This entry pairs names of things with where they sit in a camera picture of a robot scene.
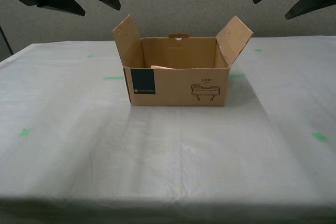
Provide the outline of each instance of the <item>box flap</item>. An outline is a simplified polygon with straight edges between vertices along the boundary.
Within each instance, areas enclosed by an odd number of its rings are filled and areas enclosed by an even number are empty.
[[[235,62],[252,34],[253,32],[237,16],[234,16],[217,34],[219,48],[230,65]]]
[[[124,67],[143,67],[141,38],[131,15],[128,15],[114,30],[113,35]]]

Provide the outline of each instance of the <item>cardboard box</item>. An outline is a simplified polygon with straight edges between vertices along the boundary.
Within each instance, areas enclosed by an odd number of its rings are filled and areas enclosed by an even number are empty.
[[[253,32],[235,16],[216,37],[141,38],[129,15],[113,34],[132,105],[223,106],[230,67]]]

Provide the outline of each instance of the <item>green tape mark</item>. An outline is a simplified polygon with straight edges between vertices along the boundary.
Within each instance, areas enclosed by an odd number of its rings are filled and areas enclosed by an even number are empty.
[[[313,136],[322,143],[327,143],[329,140],[325,135],[323,135],[321,132],[313,132]]]
[[[243,78],[243,77],[245,77],[245,75],[242,74],[242,73],[239,73],[239,74],[229,74],[229,78],[230,79],[233,79],[233,78]]]
[[[30,133],[30,129],[23,129],[20,133],[20,136],[26,136]]]
[[[125,76],[108,76],[105,77],[104,80],[124,80]]]

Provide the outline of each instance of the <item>table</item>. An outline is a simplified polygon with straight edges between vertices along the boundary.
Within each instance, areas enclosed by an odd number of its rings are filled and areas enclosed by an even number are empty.
[[[336,37],[253,38],[225,107],[136,107],[113,41],[0,63],[1,223],[335,223]]]

